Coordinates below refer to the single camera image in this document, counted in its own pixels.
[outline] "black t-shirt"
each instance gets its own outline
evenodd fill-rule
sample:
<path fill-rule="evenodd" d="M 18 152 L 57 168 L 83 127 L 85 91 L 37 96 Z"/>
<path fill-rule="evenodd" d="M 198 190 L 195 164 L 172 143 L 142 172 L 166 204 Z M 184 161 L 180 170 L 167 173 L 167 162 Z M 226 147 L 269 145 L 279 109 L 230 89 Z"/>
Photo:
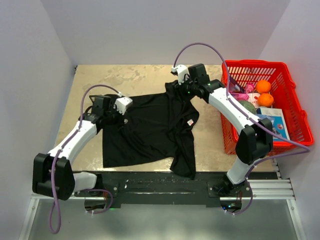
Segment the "black t-shirt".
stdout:
<path fill-rule="evenodd" d="M 103 128 L 103 167 L 145 164 L 173 157 L 171 171 L 195 178 L 196 160 L 192 128 L 199 118 L 191 97 L 182 95 L 177 81 L 166 92 L 130 97 L 133 105 L 122 127 Z"/>

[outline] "gray wall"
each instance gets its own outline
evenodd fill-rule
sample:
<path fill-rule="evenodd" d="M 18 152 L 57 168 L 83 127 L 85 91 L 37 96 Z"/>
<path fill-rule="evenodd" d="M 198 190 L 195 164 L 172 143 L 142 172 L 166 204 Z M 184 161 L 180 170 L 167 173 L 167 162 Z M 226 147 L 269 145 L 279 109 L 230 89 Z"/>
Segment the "gray wall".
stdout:
<path fill-rule="evenodd" d="M 309 240 L 320 236 L 320 2 L 291 0 L 260 58 L 288 64 L 296 92 L 315 138 L 312 152 L 279 159 L 285 178 L 290 177 L 304 229 Z"/>
<path fill-rule="evenodd" d="M 226 59 L 257 59 L 290 0 L 41 0 L 76 64 L 171 64 L 206 42 Z M 180 63 L 221 64 L 203 46 Z"/>
<path fill-rule="evenodd" d="M 33 158 L 53 147 L 73 66 L 39 0 L 0 7 L 0 239 L 19 237 Z"/>

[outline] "red plastic basket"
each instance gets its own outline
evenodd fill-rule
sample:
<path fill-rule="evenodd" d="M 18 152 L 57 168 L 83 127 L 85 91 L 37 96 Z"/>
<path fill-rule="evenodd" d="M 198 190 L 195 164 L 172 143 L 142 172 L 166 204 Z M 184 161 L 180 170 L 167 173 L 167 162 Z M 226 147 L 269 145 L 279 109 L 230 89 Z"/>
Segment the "red plastic basket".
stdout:
<path fill-rule="evenodd" d="M 295 88 L 288 67 L 283 62 L 270 62 L 263 60 L 227 60 L 230 76 L 233 77 L 242 87 L 246 83 L 256 84 L 261 79 L 271 83 L 270 94 L 274 98 L 273 107 L 282 109 L 289 137 L 292 141 L 310 146 L 314 138 L 310 130 L 307 114 L 301 109 Z M 221 82 L 227 85 L 226 68 L 222 65 Z M 221 114 L 224 151 L 227 154 L 236 154 L 238 133 L 234 126 Z M 274 142 L 270 156 L 283 153 L 296 148 L 287 142 Z"/>

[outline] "tabletop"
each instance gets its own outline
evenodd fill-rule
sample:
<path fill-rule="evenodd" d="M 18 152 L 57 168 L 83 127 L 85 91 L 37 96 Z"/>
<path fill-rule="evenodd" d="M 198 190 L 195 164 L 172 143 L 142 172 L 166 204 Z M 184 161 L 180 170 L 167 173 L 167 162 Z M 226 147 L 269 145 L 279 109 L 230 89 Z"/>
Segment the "tabletop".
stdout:
<path fill-rule="evenodd" d="M 220 65 L 206 65 L 211 80 L 221 79 Z M 76 125 L 80 115 L 80 102 L 84 92 L 92 85 L 106 84 L 116 88 L 125 96 L 139 96 L 164 93 L 165 83 L 177 79 L 171 73 L 171 65 L 78 65 L 67 100 L 57 136 L 61 142 Z M 104 87 L 92 89 L 90 95 L 111 94 Z M 224 152 L 223 133 L 219 111 L 203 99 L 191 100 L 200 116 L 192 129 L 194 136 L 195 163 L 197 172 L 226 172 L 233 165 L 236 156 Z M 90 106 L 87 97 L 84 109 Z M 133 166 L 103 168 L 102 131 L 91 139 L 72 164 L 74 171 L 142 171 L 167 172 L 173 158 Z M 254 171 L 273 172 L 271 161 L 266 161 Z"/>

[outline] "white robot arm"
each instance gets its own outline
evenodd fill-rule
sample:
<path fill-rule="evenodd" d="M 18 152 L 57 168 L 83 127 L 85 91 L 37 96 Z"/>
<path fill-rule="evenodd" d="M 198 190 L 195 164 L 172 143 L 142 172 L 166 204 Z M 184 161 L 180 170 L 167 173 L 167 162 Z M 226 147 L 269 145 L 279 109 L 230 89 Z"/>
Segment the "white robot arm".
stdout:
<path fill-rule="evenodd" d="M 171 73 L 178 76 L 177 88 L 182 94 L 198 96 L 217 108 L 233 124 L 239 134 L 235 148 L 237 154 L 235 163 L 226 173 L 221 185 L 217 186 L 219 191 L 223 188 L 223 192 L 228 194 L 231 189 L 241 186 L 245 182 L 248 170 L 273 149 L 273 137 L 246 118 L 230 103 L 229 99 L 250 118 L 271 131 L 272 123 L 267 118 L 259 119 L 233 96 L 227 96 L 225 86 L 219 80 L 210 81 L 203 64 L 196 64 L 188 68 L 178 65 L 171 68 Z"/>
<path fill-rule="evenodd" d="M 78 121 L 65 139 L 47 154 L 39 153 L 33 161 L 32 190 L 34 193 L 52 197 L 51 165 L 58 151 L 55 165 L 55 188 L 58 199 L 67 200 L 72 193 L 93 189 L 97 175 L 90 172 L 73 173 L 71 165 L 84 146 L 105 125 L 124 122 L 123 115 L 133 103 L 129 97 L 112 100 L 109 96 L 93 95 L 91 112 L 83 114 L 81 127 Z"/>

